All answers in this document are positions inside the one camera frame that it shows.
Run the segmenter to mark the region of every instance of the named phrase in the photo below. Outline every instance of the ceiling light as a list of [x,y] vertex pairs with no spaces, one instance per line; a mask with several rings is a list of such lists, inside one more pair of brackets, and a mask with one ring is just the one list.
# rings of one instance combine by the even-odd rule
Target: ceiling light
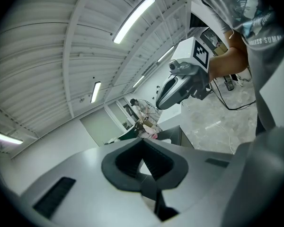
[[142,76],[142,77],[134,84],[133,87],[135,87],[143,78],[144,78],[144,76]]
[[137,19],[145,12],[145,10],[155,2],[155,0],[142,0],[136,8],[130,13],[130,15],[126,18],[124,23],[121,25],[118,30],[116,36],[113,41],[116,44],[121,43],[127,32],[133,26],[133,24],[137,21]]
[[101,82],[96,82],[95,85],[94,85],[94,89],[93,89],[93,92],[91,94],[91,100],[90,100],[90,103],[92,104],[93,102],[95,102],[96,98],[97,98],[97,94],[99,92],[99,89],[100,89],[100,86],[101,86]]
[[162,55],[162,57],[160,59],[158,59],[158,62],[160,62],[163,59],[163,57],[166,56],[173,48],[174,48],[174,46],[171,47],[164,55]]
[[0,133],[0,140],[7,141],[7,142],[10,142],[10,143],[14,143],[14,144],[17,144],[17,145],[20,145],[20,144],[23,143],[22,140],[15,139],[13,137],[7,136],[7,135],[2,134],[2,133]]

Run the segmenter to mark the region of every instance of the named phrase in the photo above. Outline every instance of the black cable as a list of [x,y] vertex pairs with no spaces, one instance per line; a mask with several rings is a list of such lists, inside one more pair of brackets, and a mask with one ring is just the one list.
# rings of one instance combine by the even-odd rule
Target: black cable
[[[24,27],[24,26],[30,26],[30,25],[40,25],[40,24],[68,24],[68,22],[40,22],[40,23],[31,23],[31,24],[27,24],[27,25],[20,25],[20,26],[16,26],[16,27],[13,27],[13,28],[9,28],[7,30],[4,30],[4,31],[0,31],[0,34],[3,34],[9,30],[12,30],[12,29],[16,29],[16,28],[21,28],[21,27]],[[96,27],[93,27],[93,26],[88,26],[88,25],[82,25],[82,24],[77,24],[79,26],[85,26],[85,27],[89,27],[89,28],[94,28],[94,29],[97,29],[97,30],[101,30],[103,32],[106,32],[106,33],[109,33],[110,35],[112,35],[111,32],[109,31],[106,31],[104,29],[101,29],[101,28],[96,28]]]
[[219,88],[218,88],[216,82],[215,82],[214,80],[213,80],[213,82],[215,83],[215,85],[216,85],[216,87],[217,87],[217,89],[218,89],[218,91],[219,91],[219,94],[220,94],[220,96],[221,96],[221,99],[222,99],[223,101],[218,97],[218,95],[216,94],[216,92],[213,90],[213,87],[212,87],[213,93],[217,96],[217,98],[220,100],[220,102],[223,104],[223,106],[224,106],[225,108],[227,108],[228,110],[242,110],[242,109],[245,109],[245,108],[249,107],[250,105],[252,105],[252,104],[254,104],[254,103],[256,102],[256,100],[255,100],[255,101],[253,101],[253,102],[251,102],[251,103],[249,103],[249,104],[240,106],[240,107],[238,107],[238,108],[229,108],[229,107],[227,106],[226,102],[224,101],[224,99],[223,99],[223,97],[222,97],[222,95],[221,95],[221,92],[220,92],[220,90],[219,90]]

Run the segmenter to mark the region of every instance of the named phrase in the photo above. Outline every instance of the gray t-shirt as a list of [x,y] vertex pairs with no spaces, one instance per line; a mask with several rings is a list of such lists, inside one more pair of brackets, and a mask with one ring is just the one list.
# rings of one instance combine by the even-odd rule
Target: gray t-shirt
[[222,32],[239,32],[247,47],[260,120],[269,130],[274,119],[259,91],[284,56],[284,30],[271,6],[262,0],[203,0],[222,26]]

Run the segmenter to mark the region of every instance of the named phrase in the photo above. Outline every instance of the black slot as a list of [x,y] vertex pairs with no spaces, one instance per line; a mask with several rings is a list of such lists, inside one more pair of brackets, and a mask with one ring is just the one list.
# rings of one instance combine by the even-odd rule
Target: black slot
[[76,180],[62,177],[35,205],[34,209],[46,218],[57,210]]
[[165,84],[165,87],[163,88],[163,91],[161,93],[162,97],[164,97],[175,86],[177,81],[178,79],[174,77]]
[[209,164],[213,164],[215,166],[220,166],[223,168],[226,168],[229,164],[229,162],[227,161],[222,161],[222,160],[217,160],[217,159],[213,159],[213,158],[208,158],[205,160],[205,162],[209,163]]

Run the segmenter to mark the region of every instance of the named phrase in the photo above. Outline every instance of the curved ceiling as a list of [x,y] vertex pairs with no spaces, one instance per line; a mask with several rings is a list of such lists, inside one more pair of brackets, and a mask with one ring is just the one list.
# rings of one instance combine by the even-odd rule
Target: curved ceiling
[[[120,44],[113,37],[141,0],[18,0],[0,26],[0,132],[24,143],[132,90],[190,22],[185,0],[156,0]],[[94,83],[97,101],[90,103]]]

